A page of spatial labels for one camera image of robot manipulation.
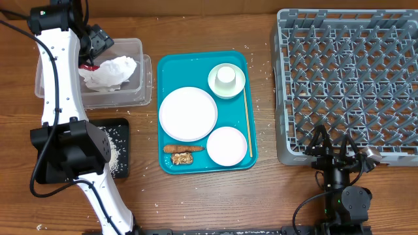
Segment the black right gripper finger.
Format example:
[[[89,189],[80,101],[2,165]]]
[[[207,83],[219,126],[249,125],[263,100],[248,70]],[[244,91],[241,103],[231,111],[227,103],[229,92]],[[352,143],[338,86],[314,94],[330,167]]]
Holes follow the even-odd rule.
[[[339,158],[346,159],[347,158],[347,144],[351,147],[354,152],[354,157],[356,158],[359,154],[359,149],[349,134],[345,134],[342,138],[342,144],[340,146]]]
[[[330,135],[324,125],[315,127],[313,138],[306,148],[306,153],[333,153]]]

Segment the red snack wrapper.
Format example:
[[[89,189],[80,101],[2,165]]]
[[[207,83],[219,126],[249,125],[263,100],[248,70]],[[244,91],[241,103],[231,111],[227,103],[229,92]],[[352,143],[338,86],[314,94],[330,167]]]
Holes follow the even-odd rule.
[[[87,65],[87,64],[82,64],[79,66],[79,69],[84,69],[87,71],[96,71],[99,68],[99,66],[97,65]]]

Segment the white napkin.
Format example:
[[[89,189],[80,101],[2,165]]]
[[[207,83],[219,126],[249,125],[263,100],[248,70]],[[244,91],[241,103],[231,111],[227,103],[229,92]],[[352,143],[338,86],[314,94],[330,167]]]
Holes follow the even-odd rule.
[[[95,71],[78,69],[88,89],[105,92],[121,89],[121,85],[128,82],[137,68],[132,57],[121,56],[106,60]]]

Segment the white plastic cup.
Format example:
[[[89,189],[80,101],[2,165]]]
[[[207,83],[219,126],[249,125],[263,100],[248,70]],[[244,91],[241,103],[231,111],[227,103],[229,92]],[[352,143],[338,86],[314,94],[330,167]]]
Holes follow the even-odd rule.
[[[222,66],[217,71],[217,79],[223,84],[230,84],[234,81],[236,73],[230,66]]]

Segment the large pink plate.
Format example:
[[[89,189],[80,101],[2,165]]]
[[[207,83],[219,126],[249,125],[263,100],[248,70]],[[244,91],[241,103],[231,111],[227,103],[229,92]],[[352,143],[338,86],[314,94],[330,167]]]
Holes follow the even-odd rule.
[[[171,138],[194,142],[204,138],[217,122],[217,105],[206,91],[181,87],[169,93],[159,107],[159,123]]]

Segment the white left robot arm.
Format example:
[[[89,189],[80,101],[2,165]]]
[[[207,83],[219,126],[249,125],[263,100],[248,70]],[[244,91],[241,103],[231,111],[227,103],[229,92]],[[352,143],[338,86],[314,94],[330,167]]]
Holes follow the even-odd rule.
[[[44,108],[41,128],[30,132],[38,151],[29,190],[38,197],[55,195],[73,185],[87,196],[103,234],[140,234],[110,173],[112,156],[104,131],[89,122],[82,104],[78,68],[97,57],[80,1],[51,1],[32,8],[27,21],[42,61]]]

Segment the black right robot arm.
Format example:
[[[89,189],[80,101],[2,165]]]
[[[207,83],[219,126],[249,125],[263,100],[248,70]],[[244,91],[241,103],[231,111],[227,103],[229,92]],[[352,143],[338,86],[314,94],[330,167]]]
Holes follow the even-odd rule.
[[[339,152],[336,152],[324,125],[314,128],[313,138],[304,153],[316,158],[311,167],[323,175],[323,192],[299,206],[317,198],[325,199],[325,219],[318,222],[311,233],[371,234],[371,227],[363,223],[368,220],[372,194],[355,183],[373,169],[373,160],[366,158],[348,134],[343,136]]]

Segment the clear plastic bin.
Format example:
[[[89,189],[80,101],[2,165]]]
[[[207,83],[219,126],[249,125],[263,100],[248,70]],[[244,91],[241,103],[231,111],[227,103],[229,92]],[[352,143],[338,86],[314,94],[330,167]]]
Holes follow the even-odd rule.
[[[131,57],[137,67],[128,81],[114,91],[94,91],[86,86],[82,76],[80,89],[82,102],[86,109],[118,108],[126,106],[146,106],[152,98],[152,62],[149,55],[142,51],[142,42],[137,38],[114,39],[114,45],[95,59],[100,65],[106,60],[119,56]]]

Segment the grey plastic dish rack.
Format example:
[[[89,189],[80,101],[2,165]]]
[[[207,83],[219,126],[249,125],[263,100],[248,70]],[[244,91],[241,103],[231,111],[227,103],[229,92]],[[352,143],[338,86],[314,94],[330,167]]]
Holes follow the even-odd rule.
[[[272,28],[276,146],[308,165],[318,125],[390,166],[417,165],[417,11],[285,8]]]

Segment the wooden chopstick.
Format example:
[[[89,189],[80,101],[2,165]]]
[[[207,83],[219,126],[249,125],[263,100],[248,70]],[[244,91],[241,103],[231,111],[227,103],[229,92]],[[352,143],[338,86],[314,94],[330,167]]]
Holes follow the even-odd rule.
[[[253,152],[252,152],[252,143],[251,143],[251,130],[250,130],[250,125],[249,125],[248,100],[247,100],[247,96],[246,96],[245,87],[243,89],[243,96],[244,96],[244,107],[245,107],[245,113],[246,113],[246,127],[247,127],[247,132],[248,132],[249,156],[252,158],[253,157]]]

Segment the black tray bin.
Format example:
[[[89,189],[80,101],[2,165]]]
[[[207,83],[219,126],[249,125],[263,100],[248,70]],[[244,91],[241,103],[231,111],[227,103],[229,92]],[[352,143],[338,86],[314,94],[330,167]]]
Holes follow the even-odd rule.
[[[90,121],[94,126],[104,131],[111,145],[112,157],[109,162],[110,173],[114,179],[127,178],[129,176],[129,122],[127,119],[110,118]],[[64,173],[57,172],[47,163],[41,164],[41,170],[36,182],[39,184],[67,183]]]

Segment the cream bowl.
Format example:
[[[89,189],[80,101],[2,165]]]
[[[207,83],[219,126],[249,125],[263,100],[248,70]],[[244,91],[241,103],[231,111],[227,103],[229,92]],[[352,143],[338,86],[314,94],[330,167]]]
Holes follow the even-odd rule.
[[[232,99],[243,91],[246,75],[238,66],[231,63],[216,65],[208,75],[208,85],[221,99]]]

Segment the teal plastic tray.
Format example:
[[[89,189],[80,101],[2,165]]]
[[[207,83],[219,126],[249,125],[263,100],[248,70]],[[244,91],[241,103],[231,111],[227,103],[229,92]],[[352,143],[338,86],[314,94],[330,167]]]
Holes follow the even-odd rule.
[[[210,134],[220,127],[233,127],[238,129],[246,138],[246,113],[244,96],[241,91],[232,99],[217,97],[208,85],[208,75],[218,64],[231,63],[238,66],[246,75],[246,96],[248,100],[249,125],[251,130],[251,143],[253,157],[249,156],[249,148],[244,159],[234,166],[220,166],[213,162],[206,150],[207,139]],[[164,132],[159,123],[159,107],[163,99],[172,91],[181,87],[197,87],[212,96],[217,105],[217,122],[212,131],[204,138],[194,142],[181,142],[171,138]],[[237,51],[202,52],[194,54],[176,54],[163,57],[157,67],[157,107],[158,107],[158,152],[161,168],[169,174],[192,174],[203,172],[219,172],[225,170],[244,170],[251,168],[257,161],[257,134],[251,103],[251,89],[248,80],[247,62],[245,57]],[[173,165],[172,153],[165,153],[166,145],[202,146],[203,151],[191,152],[192,164]]]

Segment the pile of white rice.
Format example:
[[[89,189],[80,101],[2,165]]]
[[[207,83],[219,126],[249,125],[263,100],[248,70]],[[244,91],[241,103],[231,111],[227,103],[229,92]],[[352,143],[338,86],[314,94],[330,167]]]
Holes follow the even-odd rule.
[[[113,178],[126,178],[128,175],[127,140],[122,136],[122,127],[99,127],[108,137],[111,150],[109,161],[110,173]]]

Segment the orange carrot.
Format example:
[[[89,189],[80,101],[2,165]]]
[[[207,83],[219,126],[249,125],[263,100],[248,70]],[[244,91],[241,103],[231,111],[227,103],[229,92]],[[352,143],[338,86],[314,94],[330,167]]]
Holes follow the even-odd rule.
[[[182,146],[182,145],[166,145],[163,148],[165,153],[183,153],[183,152],[196,152],[205,150],[202,146]]]

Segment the brown food scrap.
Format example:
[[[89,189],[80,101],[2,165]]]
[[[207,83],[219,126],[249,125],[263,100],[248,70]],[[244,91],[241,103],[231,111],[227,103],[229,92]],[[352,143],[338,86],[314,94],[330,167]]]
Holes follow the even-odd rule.
[[[173,153],[171,155],[173,165],[191,165],[193,163],[193,156],[191,152]]]

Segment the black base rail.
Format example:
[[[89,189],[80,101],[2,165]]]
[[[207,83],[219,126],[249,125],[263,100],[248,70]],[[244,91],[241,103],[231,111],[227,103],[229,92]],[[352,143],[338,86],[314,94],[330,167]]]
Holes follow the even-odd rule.
[[[320,232],[314,226],[297,226],[298,232],[295,232],[292,226],[284,226],[278,229],[253,228],[253,229],[218,229],[218,230],[172,230],[148,229],[144,230],[145,235],[320,235]]]

